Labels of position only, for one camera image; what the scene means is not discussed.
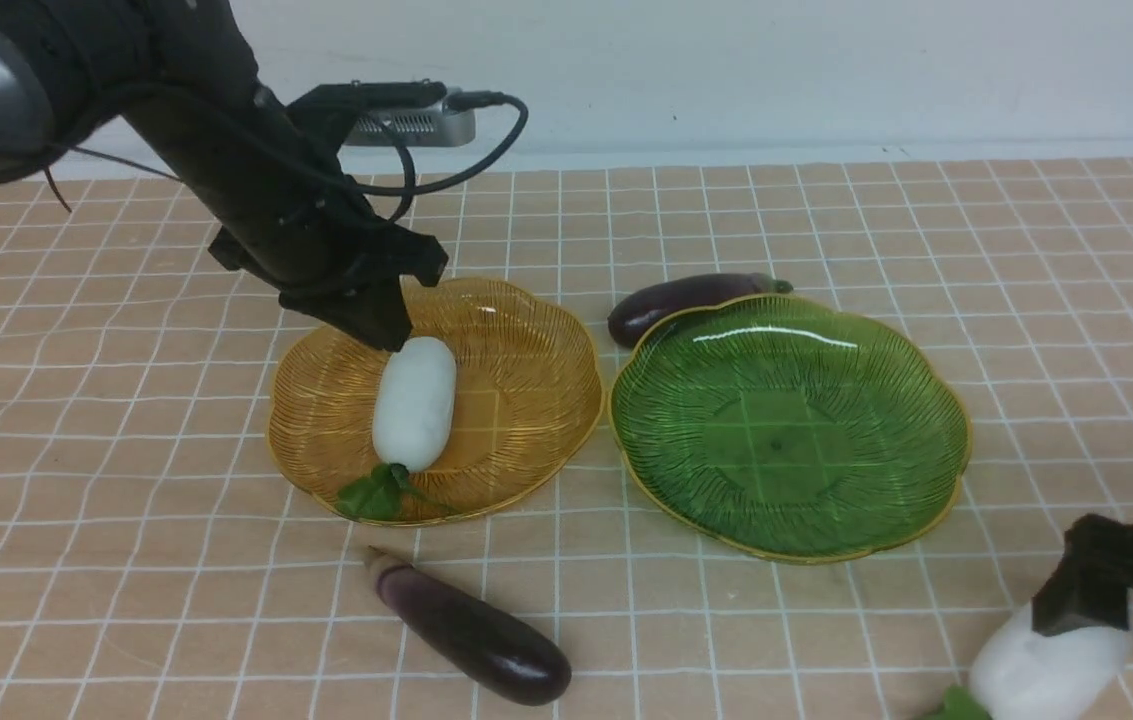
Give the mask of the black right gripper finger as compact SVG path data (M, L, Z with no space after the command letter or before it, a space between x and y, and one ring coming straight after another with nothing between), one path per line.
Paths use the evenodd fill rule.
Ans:
M1128 632L1128 588L1107 570L1121 550L1125 530L1119 520L1088 514L1064 534L1059 564L1031 602L1032 630L1056 637L1088 628Z

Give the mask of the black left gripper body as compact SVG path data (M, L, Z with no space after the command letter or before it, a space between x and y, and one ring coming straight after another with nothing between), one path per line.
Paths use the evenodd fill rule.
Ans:
M208 211L220 223L210 255L286 300L397 300L402 278L434 286L450 260L305 152L208 151Z

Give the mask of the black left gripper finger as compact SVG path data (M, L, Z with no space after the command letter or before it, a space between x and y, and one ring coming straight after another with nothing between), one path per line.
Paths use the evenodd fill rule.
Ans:
M320 320L370 350L400 351L412 333L400 281L378 281L324 295L282 293L281 306Z

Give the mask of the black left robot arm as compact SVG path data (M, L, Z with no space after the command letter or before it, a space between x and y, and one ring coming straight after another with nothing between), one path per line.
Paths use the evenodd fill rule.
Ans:
M435 286L448 252L380 217L343 172L350 110L320 101L350 92L279 100L227 1L0 1L0 184L122 119L218 219L220 265L398 351L412 332L402 279Z

